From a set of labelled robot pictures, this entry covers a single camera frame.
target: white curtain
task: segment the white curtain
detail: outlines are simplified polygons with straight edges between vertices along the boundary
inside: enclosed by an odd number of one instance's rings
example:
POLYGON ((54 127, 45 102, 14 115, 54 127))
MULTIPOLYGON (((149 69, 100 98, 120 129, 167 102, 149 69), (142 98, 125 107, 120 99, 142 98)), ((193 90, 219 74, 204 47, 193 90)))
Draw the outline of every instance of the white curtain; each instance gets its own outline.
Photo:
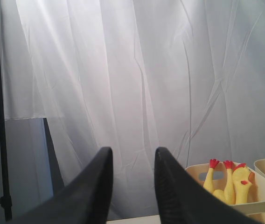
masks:
POLYGON ((112 218, 157 214, 157 146, 183 166, 265 158, 265 1, 2 4, 7 118, 48 118, 66 183, 111 146, 112 218))

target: yellow rubber chicken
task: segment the yellow rubber chicken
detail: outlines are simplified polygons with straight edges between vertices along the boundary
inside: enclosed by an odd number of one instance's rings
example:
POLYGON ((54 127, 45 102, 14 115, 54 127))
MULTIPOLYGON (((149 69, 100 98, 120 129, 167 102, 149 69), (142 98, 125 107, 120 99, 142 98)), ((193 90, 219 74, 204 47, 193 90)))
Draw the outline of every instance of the yellow rubber chicken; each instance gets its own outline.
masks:
POLYGON ((209 191, 211 194, 213 194, 215 197, 217 197, 219 200, 226 204, 235 204, 235 190, 234 190, 234 184, 232 180, 232 167, 233 162, 232 161, 224 161, 223 162, 226 170, 227 170, 227 183, 225 186, 224 191, 220 189, 214 190, 213 187, 213 173, 216 166, 219 164, 219 161, 216 159, 212 159, 209 162, 209 170, 206 175, 205 182, 203 184, 203 187, 209 191))
POLYGON ((235 204, 248 202, 249 189, 253 185, 254 176, 255 174, 249 170, 245 163, 239 164, 234 168, 232 180, 236 189, 235 204))

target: gray wall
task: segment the gray wall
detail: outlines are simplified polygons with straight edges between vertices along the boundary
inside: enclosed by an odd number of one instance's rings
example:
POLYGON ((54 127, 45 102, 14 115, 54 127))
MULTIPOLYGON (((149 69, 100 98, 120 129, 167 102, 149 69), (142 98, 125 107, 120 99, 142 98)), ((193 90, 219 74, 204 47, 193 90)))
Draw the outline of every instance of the gray wall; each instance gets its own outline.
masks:
MULTIPOLYGON (((6 122, 13 216, 19 216, 52 196, 42 119, 6 122)), ((2 179, 0 163, 0 197, 2 179)), ((0 223, 4 212, 0 207, 0 223)))

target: white table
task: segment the white table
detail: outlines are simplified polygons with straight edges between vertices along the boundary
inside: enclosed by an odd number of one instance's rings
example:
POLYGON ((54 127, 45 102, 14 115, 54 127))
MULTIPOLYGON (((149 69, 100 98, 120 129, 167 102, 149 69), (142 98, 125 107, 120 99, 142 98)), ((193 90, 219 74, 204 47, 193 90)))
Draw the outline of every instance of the white table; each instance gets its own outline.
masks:
POLYGON ((160 216, 147 216, 139 218, 110 221, 107 224, 160 224, 160 216))

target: black metal pole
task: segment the black metal pole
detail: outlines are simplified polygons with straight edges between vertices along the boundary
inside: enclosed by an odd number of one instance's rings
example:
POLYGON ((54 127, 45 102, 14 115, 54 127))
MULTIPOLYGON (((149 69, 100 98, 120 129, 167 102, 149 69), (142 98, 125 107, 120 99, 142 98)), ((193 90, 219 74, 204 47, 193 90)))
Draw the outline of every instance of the black metal pole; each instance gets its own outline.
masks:
POLYGON ((12 219, 12 202, 9 190, 8 179, 8 163, 7 163, 7 148, 6 148, 6 132, 5 132, 5 117, 4 117, 4 100, 1 76, 1 61, 0 61, 0 151, 1 151, 1 166, 2 166, 2 183, 3 197, 0 198, 0 205, 5 212, 5 220, 12 219))

